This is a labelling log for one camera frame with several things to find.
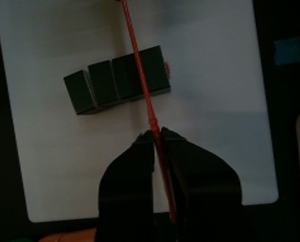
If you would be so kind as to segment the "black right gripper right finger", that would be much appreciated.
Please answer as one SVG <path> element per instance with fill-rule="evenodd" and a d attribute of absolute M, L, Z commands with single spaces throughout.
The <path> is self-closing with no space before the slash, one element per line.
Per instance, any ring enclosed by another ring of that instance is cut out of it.
<path fill-rule="evenodd" d="M 209 150 L 161 130 L 177 212 L 178 242 L 253 242 L 237 172 Z"/>

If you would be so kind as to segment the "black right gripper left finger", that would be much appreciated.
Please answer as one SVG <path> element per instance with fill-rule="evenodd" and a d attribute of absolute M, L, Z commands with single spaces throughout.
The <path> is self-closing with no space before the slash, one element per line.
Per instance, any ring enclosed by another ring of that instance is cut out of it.
<path fill-rule="evenodd" d="M 153 135 L 148 130 L 106 168 L 95 242 L 153 242 Z"/>

